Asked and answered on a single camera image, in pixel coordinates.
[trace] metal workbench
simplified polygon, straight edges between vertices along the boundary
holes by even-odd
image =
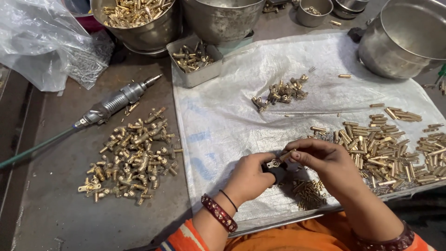
[[[277,14],[261,15],[254,28],[254,41],[306,34],[315,29],[364,27],[385,2],[371,1],[366,11],[351,21],[328,16],[325,24],[317,28],[298,24],[289,4]],[[330,20],[342,22],[342,26],[331,25]],[[431,84],[437,72],[415,80]],[[31,160],[17,164],[12,172],[0,172],[0,198],[6,195],[0,212],[0,250],[57,250],[55,237],[65,240],[63,250],[148,250],[192,216],[181,155],[179,174],[162,177],[154,198],[140,207],[135,206],[135,201],[113,196],[94,204],[92,197],[76,192],[89,163],[100,159],[102,143],[113,128],[121,125],[122,118],[123,124],[145,119],[152,107],[164,106],[169,132],[178,136],[169,58],[150,59],[128,52],[123,63],[110,66],[90,90],[68,79],[63,96],[39,92],[12,72],[7,84],[0,87],[0,93],[10,93],[0,96],[0,113],[2,118],[8,118],[0,121],[0,161],[62,132],[110,92],[160,73],[164,76],[146,91],[140,106],[128,117],[121,111],[105,125],[79,131],[43,149]],[[426,91],[445,115],[441,93]]]

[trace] metal tray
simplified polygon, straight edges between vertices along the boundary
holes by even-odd
[[[196,35],[192,35],[175,42],[172,42],[167,45],[167,50],[169,51],[170,59],[172,60],[172,64],[174,64],[174,68],[180,75],[184,85],[188,88],[195,87],[199,84],[202,84],[210,79],[213,79],[220,75],[222,71],[222,58],[223,55],[219,52],[219,50],[213,46],[207,46],[207,52],[211,55],[211,57],[215,60],[214,63],[193,71],[191,73],[185,73],[175,62],[175,59],[172,57],[172,53],[176,53],[182,48],[183,45],[188,45],[194,48],[199,42],[200,39]]]

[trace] orange clothing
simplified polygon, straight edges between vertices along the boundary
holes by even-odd
[[[192,221],[186,221],[157,251],[209,251]],[[229,239],[225,251],[356,251],[345,213],[326,216]],[[434,251],[415,234],[405,251]]]

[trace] decorated bangle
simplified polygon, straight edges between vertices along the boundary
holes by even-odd
[[[237,231],[237,223],[209,195],[204,194],[201,196],[201,204],[222,224],[226,231],[229,233]]]
[[[412,245],[415,234],[406,222],[402,222],[404,225],[403,233],[395,239],[385,242],[365,240],[360,238],[353,230],[351,232],[356,239],[356,243],[363,251],[403,251]]]

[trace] plastic bag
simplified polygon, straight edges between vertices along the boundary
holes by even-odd
[[[108,61],[104,64],[103,57],[94,52],[92,37],[60,2],[4,0],[0,11],[0,63],[21,73],[39,90],[63,90],[67,77],[80,71],[89,80],[77,80],[89,89],[107,68]],[[86,60],[100,63],[85,67],[82,61]]]

